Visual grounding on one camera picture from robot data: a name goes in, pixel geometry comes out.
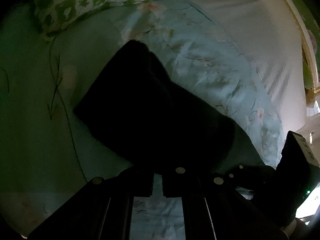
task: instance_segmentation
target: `screw head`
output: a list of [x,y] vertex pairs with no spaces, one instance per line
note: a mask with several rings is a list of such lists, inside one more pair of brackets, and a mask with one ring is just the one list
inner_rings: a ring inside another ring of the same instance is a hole
[[182,167],[176,168],[176,173],[178,173],[178,174],[183,174],[185,172],[186,172],[185,168],[182,168]]
[[223,179],[222,178],[219,178],[219,177],[216,177],[213,179],[213,182],[217,185],[222,185],[223,184]]
[[92,179],[92,183],[95,185],[98,185],[102,182],[102,178],[101,177],[95,177]]

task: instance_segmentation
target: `black cloth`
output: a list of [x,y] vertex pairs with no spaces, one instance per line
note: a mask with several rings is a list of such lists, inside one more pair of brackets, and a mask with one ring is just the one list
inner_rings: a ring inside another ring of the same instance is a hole
[[209,171],[228,155],[236,125],[173,83],[138,41],[114,55],[74,112],[106,147],[158,173]]

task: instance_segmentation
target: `window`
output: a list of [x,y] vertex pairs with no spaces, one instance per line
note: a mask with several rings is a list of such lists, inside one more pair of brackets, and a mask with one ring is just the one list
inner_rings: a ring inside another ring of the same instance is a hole
[[307,116],[313,116],[315,114],[320,113],[320,107],[319,104],[317,102],[317,100],[315,101],[315,105],[313,106],[313,108],[309,108],[307,107]]

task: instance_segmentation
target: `black device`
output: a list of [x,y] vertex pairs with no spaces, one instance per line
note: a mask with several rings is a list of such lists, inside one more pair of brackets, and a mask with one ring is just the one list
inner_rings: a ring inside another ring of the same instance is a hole
[[306,140],[295,132],[288,132],[281,155],[274,174],[251,202],[276,225],[285,227],[320,182],[320,168]]
[[[133,167],[118,177],[89,181],[28,239],[129,240],[134,196],[152,194],[153,172]],[[223,176],[177,170],[163,175],[166,197],[181,197],[186,240],[285,240],[285,233]]]

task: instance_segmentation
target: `bed sheet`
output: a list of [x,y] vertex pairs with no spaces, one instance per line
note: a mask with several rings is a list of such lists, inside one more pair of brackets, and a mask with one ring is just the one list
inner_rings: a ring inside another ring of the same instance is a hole
[[[28,235],[87,180],[111,178],[131,166],[95,140],[72,112],[130,39],[144,42],[175,83],[234,119],[262,160],[277,165],[281,122],[259,76],[219,25],[189,0],[111,8],[71,26],[53,43],[41,39],[29,11],[29,4],[18,6],[0,30],[0,212],[18,232]],[[48,111],[56,76],[63,80]],[[235,154],[241,144],[233,144]]]
[[192,0],[223,26],[258,73],[286,135],[306,120],[301,34],[285,0]]
[[155,174],[150,198],[135,197],[130,240],[185,240],[181,198],[163,196],[161,176]]

